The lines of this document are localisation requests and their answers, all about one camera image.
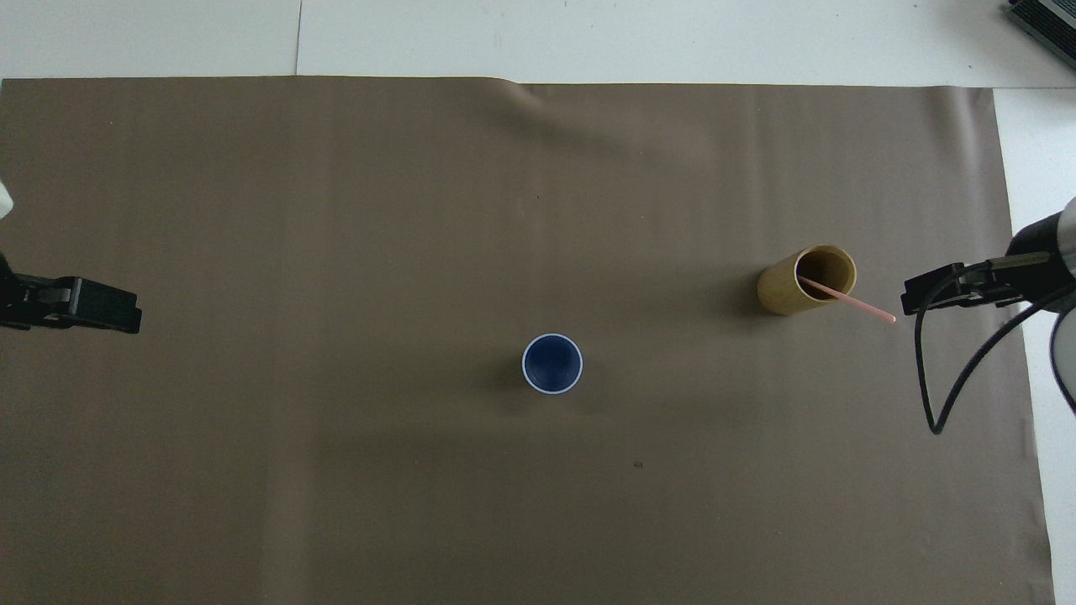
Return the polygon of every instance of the brown leather sheet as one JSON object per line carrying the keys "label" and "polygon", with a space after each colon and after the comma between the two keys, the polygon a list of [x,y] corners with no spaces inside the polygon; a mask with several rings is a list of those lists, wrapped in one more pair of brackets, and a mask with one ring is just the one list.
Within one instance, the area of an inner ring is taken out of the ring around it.
{"label": "brown leather sheet", "polygon": [[[145,312],[0,334],[5,604],[1052,601],[1019,336],[935,437],[912,322],[754,295],[1003,253],[989,90],[9,80],[0,174]],[[939,398],[1008,316],[928,318]]]}

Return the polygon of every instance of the pink stick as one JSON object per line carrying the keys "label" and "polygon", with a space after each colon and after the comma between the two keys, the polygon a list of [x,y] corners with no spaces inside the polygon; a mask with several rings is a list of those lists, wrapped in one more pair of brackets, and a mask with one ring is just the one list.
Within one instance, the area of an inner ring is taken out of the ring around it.
{"label": "pink stick", "polygon": [[796,277],[799,278],[799,281],[804,282],[805,284],[807,284],[809,286],[817,287],[817,289],[821,290],[822,292],[829,294],[830,296],[833,296],[837,300],[843,300],[843,301],[848,302],[849,305],[851,305],[853,307],[859,307],[860,309],[863,309],[864,311],[870,313],[872,315],[877,316],[878,319],[880,319],[880,320],[882,320],[884,322],[896,323],[896,318],[894,318],[893,315],[887,313],[886,311],[882,311],[881,309],[879,309],[877,307],[872,307],[870,305],[867,305],[866,302],[864,302],[864,301],[862,301],[862,300],[860,300],[858,298],[852,298],[851,296],[845,294],[844,292],[837,292],[836,290],[833,290],[832,287],[824,286],[824,285],[818,283],[817,281],[809,280],[809,279],[807,279],[807,278],[805,278],[803,276],[796,276]]}

